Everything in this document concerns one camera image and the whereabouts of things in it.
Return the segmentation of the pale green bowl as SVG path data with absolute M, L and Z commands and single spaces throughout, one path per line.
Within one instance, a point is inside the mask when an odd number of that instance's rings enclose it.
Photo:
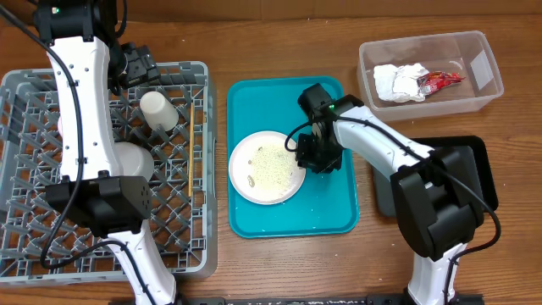
M 146 181 L 152 178 L 154 161 L 145 148 L 130 142 L 116 142 L 114 147 L 122 165 L 123 175 L 141 176 Z

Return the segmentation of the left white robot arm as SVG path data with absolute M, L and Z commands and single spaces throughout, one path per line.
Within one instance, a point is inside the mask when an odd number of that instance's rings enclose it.
M 99 238 L 119 261 L 138 304 L 173 304 L 176 282 L 150 232 L 147 179 L 125 175 L 115 149 L 109 96 L 159 78 L 148 47 L 120 44 L 126 18 L 115 1 L 40 1 L 39 42 L 55 74 L 62 119 L 61 181 L 47 203 Z

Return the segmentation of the white paper napkin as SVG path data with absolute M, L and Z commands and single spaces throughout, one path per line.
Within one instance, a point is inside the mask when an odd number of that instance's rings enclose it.
M 375 66 L 373 77 L 379 99 L 394 103 L 423 102 L 425 96 L 420 92 L 418 79 L 428 73 L 420 63 Z

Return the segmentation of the large pink dinner plate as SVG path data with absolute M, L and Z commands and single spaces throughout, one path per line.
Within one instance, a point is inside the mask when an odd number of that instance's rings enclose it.
M 229 178 L 246 200 L 273 205 L 301 189 L 306 170 L 297 165 L 296 142 L 277 131 L 259 131 L 241 140 L 230 154 Z

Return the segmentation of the wooden chopstick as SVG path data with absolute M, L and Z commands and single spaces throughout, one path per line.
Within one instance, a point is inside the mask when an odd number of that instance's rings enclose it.
M 189 138 L 189 159 L 188 159 L 188 196 L 191 199 L 193 195 L 193 175 L 194 175 L 194 169 L 193 169 L 193 157 L 194 157 L 194 125 L 195 125 L 195 102 L 191 103 L 191 111 L 190 111 L 190 138 Z

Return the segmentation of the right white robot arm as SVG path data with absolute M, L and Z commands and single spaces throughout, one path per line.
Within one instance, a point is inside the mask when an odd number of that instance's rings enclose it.
M 298 98 L 311 134 L 300 134 L 298 165 L 317 174 L 339 169 L 350 150 L 389 183 L 400 232 L 414 251 L 407 293 L 416 304 L 455 297 L 456 263 L 484 222 L 484 206 L 461 154 L 411 140 L 376 118 L 357 97 L 333 99 L 320 84 Z

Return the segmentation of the red snack wrapper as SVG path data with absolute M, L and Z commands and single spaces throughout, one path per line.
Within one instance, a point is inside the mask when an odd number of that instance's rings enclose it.
M 458 73 L 429 72 L 417 78 L 418 92 L 424 96 L 432 95 L 445 87 L 461 83 L 463 80 L 464 77 Z

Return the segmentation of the pale green cup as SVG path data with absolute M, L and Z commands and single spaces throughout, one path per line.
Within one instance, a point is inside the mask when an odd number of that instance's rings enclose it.
M 158 91 L 145 93 L 141 97 L 140 108 L 152 130 L 162 127 L 165 131 L 169 131 L 179 122 L 179 114 L 174 105 Z

